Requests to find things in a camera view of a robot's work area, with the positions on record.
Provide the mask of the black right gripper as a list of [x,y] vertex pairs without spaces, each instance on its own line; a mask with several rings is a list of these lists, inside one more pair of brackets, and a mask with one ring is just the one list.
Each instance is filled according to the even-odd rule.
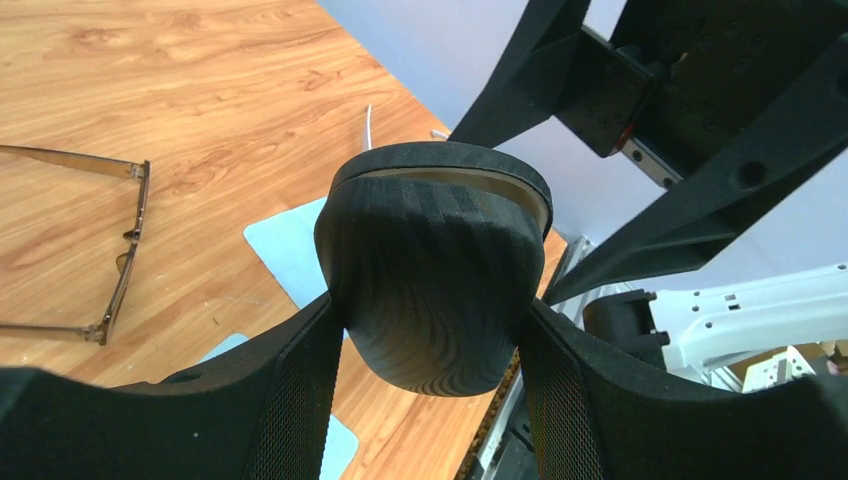
[[845,2],[629,1],[609,39],[582,31],[589,5],[530,0],[449,139],[499,146],[564,89],[559,119],[662,187],[717,154],[552,285],[549,305],[702,268],[847,147]]

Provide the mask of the black glasses case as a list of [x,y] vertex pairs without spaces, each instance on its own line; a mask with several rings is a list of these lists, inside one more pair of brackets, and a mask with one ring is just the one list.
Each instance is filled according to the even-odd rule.
[[335,174],[314,229],[333,309],[366,365],[419,394],[495,389],[545,265],[544,178],[490,148],[421,141]]

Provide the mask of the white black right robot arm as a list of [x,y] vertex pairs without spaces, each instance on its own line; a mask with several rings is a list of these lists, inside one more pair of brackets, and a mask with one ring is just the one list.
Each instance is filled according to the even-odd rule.
[[[843,1],[629,1],[609,39],[585,1],[531,1],[452,139],[495,147],[558,119],[625,154],[664,193],[544,297],[695,271],[847,146]],[[585,328],[668,370],[701,372],[845,337],[847,272],[821,267],[587,306]]]

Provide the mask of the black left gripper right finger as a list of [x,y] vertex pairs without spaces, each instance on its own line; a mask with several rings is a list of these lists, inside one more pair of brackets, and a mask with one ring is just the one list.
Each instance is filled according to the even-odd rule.
[[750,394],[691,382],[535,301],[519,353],[543,479],[843,479],[847,381]]

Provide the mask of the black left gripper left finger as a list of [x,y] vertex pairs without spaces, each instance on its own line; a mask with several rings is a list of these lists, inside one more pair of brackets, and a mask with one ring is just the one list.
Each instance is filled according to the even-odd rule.
[[342,328],[327,296],[161,382],[1,371],[5,479],[316,479]]

